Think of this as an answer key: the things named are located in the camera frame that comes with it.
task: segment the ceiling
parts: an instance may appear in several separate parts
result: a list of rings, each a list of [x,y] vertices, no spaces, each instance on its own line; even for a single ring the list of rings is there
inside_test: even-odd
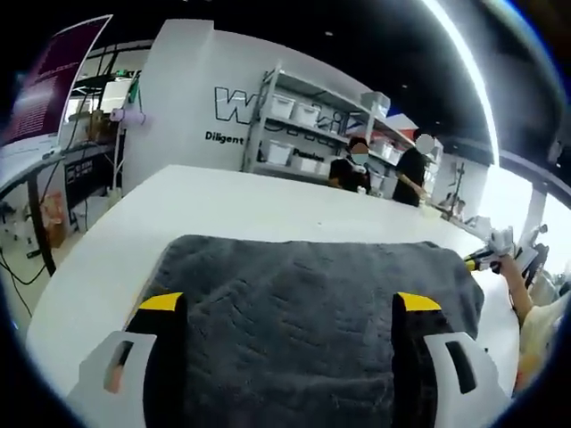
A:
[[[546,161],[563,113],[561,100],[538,62],[482,0],[439,2],[467,40],[484,76],[501,149],[551,171],[571,186],[571,155],[564,153],[561,168]],[[565,46],[571,45],[571,2],[514,3],[547,40],[559,70],[568,76],[571,51]],[[35,28],[47,37],[102,12],[109,11],[68,10],[65,18],[42,20]],[[420,0],[170,0],[134,16],[133,11],[116,12],[98,45],[154,38],[165,18],[211,19],[217,29],[264,38],[333,65],[387,94],[417,125],[436,133],[447,152],[491,161],[488,130],[472,81],[450,38]],[[21,64],[26,64],[29,53],[40,46],[38,40],[27,52],[16,49],[13,57],[18,61],[20,56]],[[510,161],[505,166],[513,167]]]

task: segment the white table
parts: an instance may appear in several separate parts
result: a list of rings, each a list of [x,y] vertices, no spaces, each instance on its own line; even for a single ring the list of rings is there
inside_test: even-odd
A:
[[[37,304],[27,347],[47,381],[67,395],[79,363],[124,328],[165,248],[181,235],[266,242],[432,241],[464,256],[482,242],[397,202],[253,174],[170,166],[115,205],[77,243]],[[482,274],[479,341],[510,391],[518,327],[505,284]]]

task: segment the table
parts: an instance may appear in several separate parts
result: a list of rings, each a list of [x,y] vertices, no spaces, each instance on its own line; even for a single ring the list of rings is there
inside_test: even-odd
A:
[[[454,225],[398,202],[274,177],[169,166],[95,223],[42,294],[26,344],[56,392],[67,395],[78,380],[79,363],[125,326],[163,251],[181,235],[266,242],[428,240],[460,255],[482,246]],[[483,279],[478,341],[490,348],[510,391],[517,369],[517,319],[505,284],[497,276]]]

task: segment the light strip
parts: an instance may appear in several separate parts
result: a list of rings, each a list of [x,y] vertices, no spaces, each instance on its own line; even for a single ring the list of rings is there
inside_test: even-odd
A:
[[[490,134],[490,143],[492,145],[493,163],[496,166],[500,166],[500,147],[498,144],[498,133],[496,131],[496,126],[493,120],[492,105],[485,90],[484,77],[482,76],[480,69],[478,69],[474,55],[470,51],[470,48],[466,44],[466,40],[464,40],[464,37],[460,34],[458,28],[456,25],[454,25],[454,22],[452,22],[450,16],[448,16],[438,1],[421,1],[425,4],[428,10],[430,10],[438,22],[440,22],[440,24],[444,27],[448,33],[448,36],[450,36],[452,43],[454,46],[456,46],[456,50],[458,51],[460,59],[464,62],[464,65],[468,70],[468,74],[472,79],[472,83],[476,88],[476,93],[480,99],[482,108],[484,109],[485,121],[488,127],[488,133]]]

